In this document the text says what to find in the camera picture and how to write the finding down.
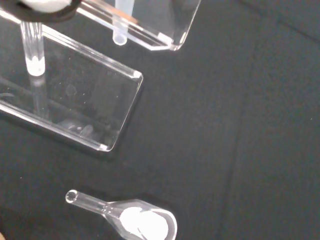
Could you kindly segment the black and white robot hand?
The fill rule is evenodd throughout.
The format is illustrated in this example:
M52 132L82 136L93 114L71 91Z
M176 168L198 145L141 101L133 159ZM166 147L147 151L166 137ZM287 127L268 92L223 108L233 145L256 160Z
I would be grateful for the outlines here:
M76 14L80 0L2 0L0 7L25 22L59 23Z

